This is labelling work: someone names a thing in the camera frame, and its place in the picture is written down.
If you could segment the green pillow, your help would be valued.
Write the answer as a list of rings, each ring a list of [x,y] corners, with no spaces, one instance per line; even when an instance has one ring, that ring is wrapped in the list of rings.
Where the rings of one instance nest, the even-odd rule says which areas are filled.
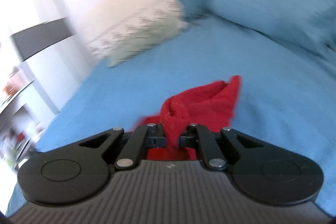
[[[175,38],[186,29],[187,25],[179,16],[167,15],[141,27],[135,33],[122,39],[119,45],[111,51],[108,56],[108,67],[116,67],[141,52]]]

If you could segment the blue bed sheet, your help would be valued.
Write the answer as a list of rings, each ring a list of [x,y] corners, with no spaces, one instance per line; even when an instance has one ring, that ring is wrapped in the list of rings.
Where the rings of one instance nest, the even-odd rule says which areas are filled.
[[[3,223],[335,223],[335,70],[218,16],[102,62]]]

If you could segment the white grey wardrobe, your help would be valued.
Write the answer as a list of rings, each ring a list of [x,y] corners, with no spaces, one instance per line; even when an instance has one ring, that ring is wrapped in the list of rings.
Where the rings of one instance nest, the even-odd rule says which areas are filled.
[[[1,19],[21,68],[58,114],[94,66],[63,0],[1,0]]]

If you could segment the red knitted garment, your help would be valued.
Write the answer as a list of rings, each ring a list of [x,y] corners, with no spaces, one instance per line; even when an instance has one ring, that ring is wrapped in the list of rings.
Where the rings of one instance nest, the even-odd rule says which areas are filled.
[[[233,76],[228,82],[215,81],[176,94],[163,103],[158,114],[141,118],[137,126],[148,123],[161,124],[166,135],[165,148],[151,148],[148,160],[195,160],[193,148],[178,146],[181,133],[191,123],[218,132],[230,125],[240,93],[241,77]]]

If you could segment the white shelf desk unit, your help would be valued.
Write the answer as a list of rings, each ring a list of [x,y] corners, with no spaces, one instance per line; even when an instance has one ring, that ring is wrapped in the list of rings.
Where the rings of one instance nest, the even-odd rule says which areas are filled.
[[[8,83],[19,91],[1,106],[1,159],[17,170],[59,109],[27,64],[15,67]]]

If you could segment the rolled blue duvet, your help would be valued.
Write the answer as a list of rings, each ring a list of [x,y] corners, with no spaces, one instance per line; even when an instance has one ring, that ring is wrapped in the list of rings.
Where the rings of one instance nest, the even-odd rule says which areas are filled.
[[[209,0],[214,14],[335,61],[335,0]]]

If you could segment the orange plush on shelf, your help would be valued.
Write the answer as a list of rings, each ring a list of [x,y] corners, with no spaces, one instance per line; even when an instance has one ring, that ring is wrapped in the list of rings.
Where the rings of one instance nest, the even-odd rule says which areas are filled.
[[[7,96],[14,96],[18,91],[17,85],[13,83],[7,83],[6,86],[3,88],[3,91]]]

